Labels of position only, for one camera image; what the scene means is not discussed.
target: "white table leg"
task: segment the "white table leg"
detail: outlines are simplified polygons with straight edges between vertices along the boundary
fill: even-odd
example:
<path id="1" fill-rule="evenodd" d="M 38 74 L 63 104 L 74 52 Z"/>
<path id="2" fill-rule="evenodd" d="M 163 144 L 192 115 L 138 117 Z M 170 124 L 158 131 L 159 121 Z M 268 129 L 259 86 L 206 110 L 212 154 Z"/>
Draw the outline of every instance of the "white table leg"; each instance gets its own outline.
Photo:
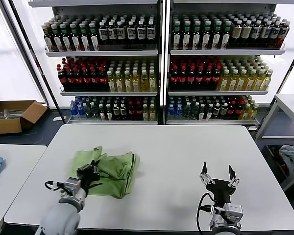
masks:
<path id="1" fill-rule="evenodd" d="M 257 132 L 256 137 L 255 137 L 256 141 L 261 139 L 264 136 L 266 130 L 270 126 L 270 123 L 273 121 L 273 117 L 277 114 L 278 111 L 279 111 L 279 106 L 276 101 L 273 104 L 272 108 L 270 109 L 268 115 L 265 117 L 265 120 L 264 120 L 263 124 L 261 125 L 259 131 Z"/>

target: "shelf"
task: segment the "shelf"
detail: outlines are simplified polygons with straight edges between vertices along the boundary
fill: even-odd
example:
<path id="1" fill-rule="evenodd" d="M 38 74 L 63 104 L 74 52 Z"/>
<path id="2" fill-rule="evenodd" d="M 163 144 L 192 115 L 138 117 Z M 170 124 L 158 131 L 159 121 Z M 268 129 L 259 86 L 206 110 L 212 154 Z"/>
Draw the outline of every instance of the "shelf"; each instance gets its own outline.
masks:
<path id="1" fill-rule="evenodd" d="M 265 4 L 294 4 L 294 0 L 173 0 L 173 3 L 265 3 Z"/>
<path id="2" fill-rule="evenodd" d="M 258 126 L 258 122 L 254 121 L 238 121 L 238 120 L 201 120 L 201 121 L 183 121 L 183 120 L 167 120 L 167 125 L 242 125 L 242 126 Z"/>
<path id="3" fill-rule="evenodd" d="M 219 92 L 219 91 L 210 91 L 210 92 L 168 92 L 168 95 L 260 95 L 267 94 L 267 91 L 242 91 L 242 92 Z"/>
<path id="4" fill-rule="evenodd" d="M 56 6 L 90 6 L 90 5 L 120 5 L 120 4 L 156 4 L 157 0 L 33 0 L 31 7 Z"/>
<path id="5" fill-rule="evenodd" d="M 225 49 L 225 50 L 171 50 L 171 55 L 282 55 L 284 44 L 279 50 L 266 49 Z"/>
<path id="6" fill-rule="evenodd" d="M 157 92 L 65 92 L 62 96 L 157 96 Z"/>

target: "green cloth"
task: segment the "green cloth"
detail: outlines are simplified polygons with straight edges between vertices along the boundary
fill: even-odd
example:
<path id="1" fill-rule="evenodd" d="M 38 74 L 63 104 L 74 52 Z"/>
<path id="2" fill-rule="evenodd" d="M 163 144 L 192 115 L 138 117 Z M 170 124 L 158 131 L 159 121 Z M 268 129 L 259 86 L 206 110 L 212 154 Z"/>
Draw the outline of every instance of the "green cloth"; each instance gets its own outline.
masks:
<path id="1" fill-rule="evenodd" d="M 102 146 L 96 147 L 92 151 L 75 152 L 69 176 L 76 177 L 76 170 L 79 167 L 89 164 L 92 160 L 100 160 L 98 164 L 100 180 L 96 183 L 102 183 L 102 185 L 89 189 L 88 194 L 124 198 L 131 193 L 135 167 L 139 158 L 132 152 L 120 156 L 107 156 L 101 152 Z"/>

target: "brown cardboard box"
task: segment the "brown cardboard box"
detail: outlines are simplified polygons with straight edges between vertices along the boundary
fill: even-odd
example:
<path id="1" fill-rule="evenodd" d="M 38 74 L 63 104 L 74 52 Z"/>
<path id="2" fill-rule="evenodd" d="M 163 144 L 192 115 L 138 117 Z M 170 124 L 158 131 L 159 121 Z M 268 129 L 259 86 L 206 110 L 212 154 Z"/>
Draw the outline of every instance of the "brown cardboard box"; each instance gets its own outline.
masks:
<path id="1" fill-rule="evenodd" d="M 25 110 L 20 118 L 0 119 L 0 134 L 19 133 L 35 124 L 47 108 L 37 101 L 0 101 L 0 112 L 4 109 Z"/>

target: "white table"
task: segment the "white table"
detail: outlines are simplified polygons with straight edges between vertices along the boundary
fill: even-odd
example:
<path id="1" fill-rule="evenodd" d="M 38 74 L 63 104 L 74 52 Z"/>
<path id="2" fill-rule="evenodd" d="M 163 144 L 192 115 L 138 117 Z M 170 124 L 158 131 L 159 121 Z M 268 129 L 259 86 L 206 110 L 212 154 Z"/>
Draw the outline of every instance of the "white table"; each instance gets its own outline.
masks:
<path id="1" fill-rule="evenodd" d="M 243 126 L 63 125 L 41 157 L 4 220 L 38 225 L 59 200 L 44 182 L 63 181 L 77 150 L 133 151 L 141 162 L 124 199 L 88 196 L 81 229 L 197 231 L 196 211 L 207 192 L 199 179 L 204 161 L 213 178 L 241 179 L 232 202 L 242 205 L 243 231 L 294 230 L 294 210 Z M 200 213 L 202 230 L 211 216 Z"/>
<path id="2" fill-rule="evenodd" d="M 0 173 L 0 231 L 3 217 L 45 151 L 46 146 L 0 144 L 5 167 Z"/>
<path id="3" fill-rule="evenodd" d="M 294 94 L 276 94 L 274 98 L 276 101 L 264 119 L 261 128 L 257 132 L 256 141 L 268 139 L 278 141 L 294 141 L 294 136 L 264 136 L 279 109 L 282 109 L 292 120 L 294 120 Z M 294 171 L 281 183 L 281 187 L 284 191 L 286 191 L 293 184 Z"/>

